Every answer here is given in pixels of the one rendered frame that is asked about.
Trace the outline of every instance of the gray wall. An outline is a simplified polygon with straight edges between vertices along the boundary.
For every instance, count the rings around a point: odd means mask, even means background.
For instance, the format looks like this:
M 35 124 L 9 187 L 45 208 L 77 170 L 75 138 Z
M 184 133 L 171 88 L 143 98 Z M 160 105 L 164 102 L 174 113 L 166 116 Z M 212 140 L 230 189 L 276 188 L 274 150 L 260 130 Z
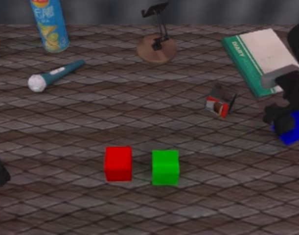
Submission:
M 67 24 L 146 24 L 161 0 L 60 0 Z M 295 24 L 299 0 L 170 0 L 167 24 Z M 29 0 L 0 0 L 0 24 L 34 24 Z

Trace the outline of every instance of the blue cylindrical can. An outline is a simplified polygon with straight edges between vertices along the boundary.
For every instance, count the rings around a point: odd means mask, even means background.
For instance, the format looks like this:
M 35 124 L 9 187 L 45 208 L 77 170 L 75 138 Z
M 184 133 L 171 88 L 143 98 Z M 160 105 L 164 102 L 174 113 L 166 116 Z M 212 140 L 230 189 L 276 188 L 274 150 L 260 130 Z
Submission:
M 30 0 L 44 48 L 52 53 L 69 46 L 69 37 L 59 0 Z

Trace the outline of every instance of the black phone holder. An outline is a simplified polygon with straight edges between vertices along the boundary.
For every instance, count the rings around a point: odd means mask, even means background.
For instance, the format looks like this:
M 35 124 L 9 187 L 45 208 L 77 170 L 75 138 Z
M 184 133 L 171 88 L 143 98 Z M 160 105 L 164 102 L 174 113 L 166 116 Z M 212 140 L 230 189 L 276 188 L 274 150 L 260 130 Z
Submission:
M 165 8 L 168 5 L 169 5 L 169 2 L 164 2 L 161 4 L 151 6 L 147 11 L 145 11 L 145 10 L 141 11 L 141 14 L 144 18 L 153 16 L 153 15 L 156 15 L 156 17 L 157 17 L 157 21 L 159 24 L 160 37 L 155 38 L 155 42 L 152 44 L 152 48 L 154 51 L 161 50 L 162 42 L 169 40 L 167 29 L 161 19 L 161 13 L 165 10 Z

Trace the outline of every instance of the green book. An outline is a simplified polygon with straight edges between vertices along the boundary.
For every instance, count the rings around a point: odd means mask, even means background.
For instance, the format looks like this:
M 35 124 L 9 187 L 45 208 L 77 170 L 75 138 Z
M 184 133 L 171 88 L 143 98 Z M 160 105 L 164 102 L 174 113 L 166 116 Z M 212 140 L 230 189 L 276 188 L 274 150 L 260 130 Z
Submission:
M 153 185 L 176 186 L 179 184 L 180 162 L 177 150 L 154 150 L 152 168 Z
M 226 37 L 222 44 L 257 97 L 282 92 L 275 79 L 299 71 L 298 62 L 272 29 Z

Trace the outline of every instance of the microphone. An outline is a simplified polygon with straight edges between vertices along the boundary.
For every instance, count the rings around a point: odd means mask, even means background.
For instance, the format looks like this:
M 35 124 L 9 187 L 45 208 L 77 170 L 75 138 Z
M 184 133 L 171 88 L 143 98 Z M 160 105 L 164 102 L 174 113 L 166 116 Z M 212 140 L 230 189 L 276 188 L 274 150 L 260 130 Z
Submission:
M 78 69 L 84 64 L 84 60 L 79 60 L 48 73 L 34 74 L 29 78 L 27 82 L 28 87 L 33 92 L 43 92 L 46 89 L 46 87 L 50 86 L 54 82 L 58 81 L 60 78 L 68 75 L 69 73 L 73 72 L 74 70 Z

